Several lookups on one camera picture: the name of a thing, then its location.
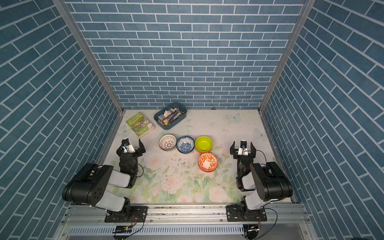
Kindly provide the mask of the orange floral bowl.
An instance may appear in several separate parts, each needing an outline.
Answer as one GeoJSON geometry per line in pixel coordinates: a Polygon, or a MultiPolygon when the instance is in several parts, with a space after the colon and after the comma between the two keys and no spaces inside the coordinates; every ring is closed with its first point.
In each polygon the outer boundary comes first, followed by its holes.
{"type": "Polygon", "coordinates": [[[204,172],[213,172],[218,167],[218,160],[211,153],[204,153],[198,159],[199,168],[204,172]]]}

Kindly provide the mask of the maroon patterned white bowl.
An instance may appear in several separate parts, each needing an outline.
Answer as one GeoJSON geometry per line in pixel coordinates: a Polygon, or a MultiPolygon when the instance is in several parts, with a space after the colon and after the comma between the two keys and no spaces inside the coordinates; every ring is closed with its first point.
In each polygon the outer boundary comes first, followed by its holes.
{"type": "Polygon", "coordinates": [[[172,134],[164,135],[159,140],[159,147],[164,151],[171,151],[176,147],[177,138],[172,134]]]}

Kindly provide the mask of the lime green plastic bowl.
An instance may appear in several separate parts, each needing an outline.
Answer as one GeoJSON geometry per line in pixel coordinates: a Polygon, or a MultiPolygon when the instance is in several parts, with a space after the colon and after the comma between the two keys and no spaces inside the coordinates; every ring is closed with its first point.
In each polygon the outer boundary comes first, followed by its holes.
{"type": "Polygon", "coordinates": [[[201,136],[196,139],[195,147],[201,151],[207,151],[213,148],[213,141],[207,136],[201,136]]]}

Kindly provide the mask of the large blue floral bowl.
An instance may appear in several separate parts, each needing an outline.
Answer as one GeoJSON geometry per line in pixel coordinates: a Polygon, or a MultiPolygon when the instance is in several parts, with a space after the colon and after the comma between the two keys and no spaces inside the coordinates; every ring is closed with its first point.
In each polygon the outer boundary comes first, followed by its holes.
{"type": "Polygon", "coordinates": [[[195,148],[195,140],[190,136],[182,136],[177,140],[177,150],[182,154],[189,154],[195,148]]]}

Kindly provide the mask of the orange plastic bowl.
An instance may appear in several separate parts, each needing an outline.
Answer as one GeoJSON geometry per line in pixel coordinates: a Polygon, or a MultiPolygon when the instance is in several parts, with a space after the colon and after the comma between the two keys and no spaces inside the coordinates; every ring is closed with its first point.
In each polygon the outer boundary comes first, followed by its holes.
{"type": "Polygon", "coordinates": [[[210,153],[212,149],[210,150],[207,150],[207,151],[201,151],[199,149],[197,149],[197,151],[200,153],[200,154],[204,154],[204,153],[210,153]]]}

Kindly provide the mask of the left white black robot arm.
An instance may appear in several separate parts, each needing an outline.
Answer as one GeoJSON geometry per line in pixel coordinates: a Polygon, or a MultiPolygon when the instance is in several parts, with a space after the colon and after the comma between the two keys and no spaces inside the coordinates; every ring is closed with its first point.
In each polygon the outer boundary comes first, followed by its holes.
{"type": "Polygon", "coordinates": [[[120,170],[111,165],[85,164],[64,188],[63,200],[115,213],[128,212],[130,200],[108,191],[107,186],[131,189],[138,178],[138,157],[145,152],[141,140],[139,147],[134,149],[129,139],[123,139],[116,151],[120,157],[120,170]]]}

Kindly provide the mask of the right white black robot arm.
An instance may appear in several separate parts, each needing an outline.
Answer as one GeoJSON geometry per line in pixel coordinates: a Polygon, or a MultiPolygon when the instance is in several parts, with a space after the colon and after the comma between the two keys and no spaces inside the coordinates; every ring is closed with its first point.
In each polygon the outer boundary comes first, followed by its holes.
{"type": "Polygon", "coordinates": [[[230,147],[230,154],[237,160],[236,184],[244,193],[241,205],[246,211],[257,211],[269,203],[290,198],[293,187],[277,163],[255,163],[257,149],[253,144],[248,148],[241,141],[238,148],[230,147]]]}

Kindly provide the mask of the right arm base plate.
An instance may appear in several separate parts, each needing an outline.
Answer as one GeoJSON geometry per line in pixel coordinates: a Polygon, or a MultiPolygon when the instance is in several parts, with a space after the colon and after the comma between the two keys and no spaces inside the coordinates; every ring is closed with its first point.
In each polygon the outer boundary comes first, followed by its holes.
{"type": "Polygon", "coordinates": [[[264,209],[248,210],[246,207],[233,204],[226,206],[228,222],[266,222],[267,215],[264,209]]]}

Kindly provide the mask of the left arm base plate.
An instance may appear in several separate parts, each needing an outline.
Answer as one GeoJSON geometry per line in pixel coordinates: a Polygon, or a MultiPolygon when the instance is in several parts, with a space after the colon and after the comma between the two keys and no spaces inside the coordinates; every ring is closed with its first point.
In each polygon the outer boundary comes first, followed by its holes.
{"type": "Polygon", "coordinates": [[[148,206],[123,207],[119,212],[107,211],[105,223],[144,223],[148,206]]]}

